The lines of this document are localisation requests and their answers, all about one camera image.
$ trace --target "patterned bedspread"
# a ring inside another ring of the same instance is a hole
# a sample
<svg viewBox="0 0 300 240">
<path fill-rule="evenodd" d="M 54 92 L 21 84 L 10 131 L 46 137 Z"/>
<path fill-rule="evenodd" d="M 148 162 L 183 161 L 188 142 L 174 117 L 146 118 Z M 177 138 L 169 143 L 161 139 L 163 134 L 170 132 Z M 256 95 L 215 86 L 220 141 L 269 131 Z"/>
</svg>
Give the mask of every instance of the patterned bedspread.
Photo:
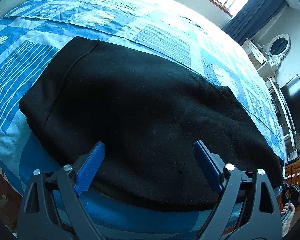
<svg viewBox="0 0 300 240">
<path fill-rule="evenodd" d="M 29 0 L 0 20 L 0 173 L 19 193 L 33 170 L 59 169 L 29 129 L 19 100 L 75 36 L 152 53 L 228 86 L 284 159 L 283 138 L 263 80 L 243 49 L 201 15 L 173 0 Z M 155 212 L 93 190 L 82 201 L 101 232 L 113 239 L 189 239 L 210 213 Z M 240 204 L 229 226 L 239 210 Z"/>
</svg>

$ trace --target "metal screw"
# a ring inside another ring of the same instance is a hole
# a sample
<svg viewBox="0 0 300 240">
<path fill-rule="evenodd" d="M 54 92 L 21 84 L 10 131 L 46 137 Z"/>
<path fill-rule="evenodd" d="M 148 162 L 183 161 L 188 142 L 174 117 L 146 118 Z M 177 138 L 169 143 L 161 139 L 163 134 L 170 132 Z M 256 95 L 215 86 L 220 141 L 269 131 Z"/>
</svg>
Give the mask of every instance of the metal screw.
<svg viewBox="0 0 300 240">
<path fill-rule="evenodd" d="M 36 169 L 33 171 L 33 175 L 39 175 L 41 173 L 41 171 L 39 169 Z"/>
<path fill-rule="evenodd" d="M 231 163 L 229 163 L 229 164 L 226 165 L 226 169 L 227 169 L 228 171 L 233 171 L 233 170 L 234 170 L 234 165 L 231 164 Z"/>
<path fill-rule="evenodd" d="M 72 165 L 71 164 L 67 164 L 67 165 L 63 166 L 63 169 L 65 171 L 70 171 L 70 170 L 72 170 Z"/>
<path fill-rule="evenodd" d="M 263 170 L 263 169 L 258 169 L 258 173 L 260 175 L 265 175 L 266 174 L 265 170 Z"/>
</svg>

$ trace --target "tv stand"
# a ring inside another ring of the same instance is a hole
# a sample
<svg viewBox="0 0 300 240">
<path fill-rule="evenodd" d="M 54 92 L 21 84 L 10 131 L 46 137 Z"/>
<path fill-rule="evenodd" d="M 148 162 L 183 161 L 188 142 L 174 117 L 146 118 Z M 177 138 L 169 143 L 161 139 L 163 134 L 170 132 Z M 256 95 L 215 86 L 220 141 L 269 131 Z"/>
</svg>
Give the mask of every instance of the tv stand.
<svg viewBox="0 0 300 240">
<path fill-rule="evenodd" d="M 268 81 L 266 82 L 266 85 L 269 89 L 269 92 L 271 94 L 271 97 L 273 98 L 274 102 L 278 102 L 277 106 L 280 109 L 280 112 L 283 113 L 284 115 L 284 120 L 286 123 L 283 123 L 283 125 L 288 127 L 289 133 L 283 135 L 283 139 L 286 144 L 290 144 L 292 146 L 292 149 L 296 149 L 296 144 L 295 144 L 295 138 L 294 135 L 296 133 L 293 120 L 288 108 L 288 105 L 281 93 L 281 90 L 279 88 L 279 85 L 277 82 L 274 80 L 272 77 L 268 77 Z"/>
</svg>

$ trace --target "white wall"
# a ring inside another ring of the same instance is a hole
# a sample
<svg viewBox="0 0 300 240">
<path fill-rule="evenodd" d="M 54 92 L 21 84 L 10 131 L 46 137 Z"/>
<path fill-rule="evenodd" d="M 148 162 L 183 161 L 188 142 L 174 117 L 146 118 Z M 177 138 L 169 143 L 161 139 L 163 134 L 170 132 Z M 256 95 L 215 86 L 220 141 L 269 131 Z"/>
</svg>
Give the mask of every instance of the white wall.
<svg viewBox="0 0 300 240">
<path fill-rule="evenodd" d="M 287 7 L 275 23 L 268 27 L 261 29 L 254 36 L 255 41 L 261 46 L 279 34 L 287 33 L 290 36 L 290 50 L 282 60 L 275 78 L 277 83 L 283 86 L 296 74 L 300 77 L 300 11 Z M 297 147 L 300 149 L 300 141 L 297 141 Z"/>
<path fill-rule="evenodd" d="M 214 5 L 208 0 L 175 0 L 188 8 L 200 13 L 209 21 L 213 22 L 219 28 L 230 21 L 231 17 L 227 15 L 223 10 L 218 6 Z"/>
</svg>

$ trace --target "white ornate mirror frame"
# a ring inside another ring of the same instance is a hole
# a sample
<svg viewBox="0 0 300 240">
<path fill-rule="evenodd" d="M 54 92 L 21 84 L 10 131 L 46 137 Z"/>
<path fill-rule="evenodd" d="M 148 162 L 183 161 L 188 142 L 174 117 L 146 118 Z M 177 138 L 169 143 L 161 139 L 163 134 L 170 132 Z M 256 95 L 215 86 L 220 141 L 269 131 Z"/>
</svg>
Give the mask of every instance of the white ornate mirror frame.
<svg viewBox="0 0 300 240">
<path fill-rule="evenodd" d="M 274 44 L 274 42 L 280 38 L 284 38 L 286 41 L 288 41 L 287 47 L 283 50 L 283 52 L 281 52 L 278 55 L 272 55 L 270 53 L 271 50 L 271 46 Z M 273 62 L 275 63 L 275 65 L 277 67 L 279 67 L 279 65 L 281 64 L 281 60 L 283 59 L 283 57 L 286 56 L 287 51 L 290 48 L 290 38 L 288 34 L 280 34 L 278 36 L 275 36 L 268 44 L 262 46 L 262 48 L 265 50 L 265 52 L 271 57 L 271 59 L 273 60 Z"/>
</svg>

